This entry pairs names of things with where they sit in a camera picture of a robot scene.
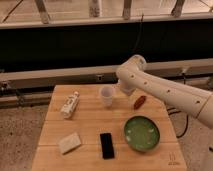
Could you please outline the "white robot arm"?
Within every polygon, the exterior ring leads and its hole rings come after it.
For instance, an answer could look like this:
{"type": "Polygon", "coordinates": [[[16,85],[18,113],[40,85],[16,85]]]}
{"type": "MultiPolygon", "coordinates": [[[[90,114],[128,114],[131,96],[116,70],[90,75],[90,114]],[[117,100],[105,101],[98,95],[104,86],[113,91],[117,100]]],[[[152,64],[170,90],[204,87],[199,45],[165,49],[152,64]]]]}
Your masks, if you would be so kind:
{"type": "Polygon", "coordinates": [[[133,55],[116,69],[120,90],[130,96],[136,89],[194,117],[211,130],[201,171],[213,171],[213,92],[163,79],[145,72],[146,60],[133,55]]]}

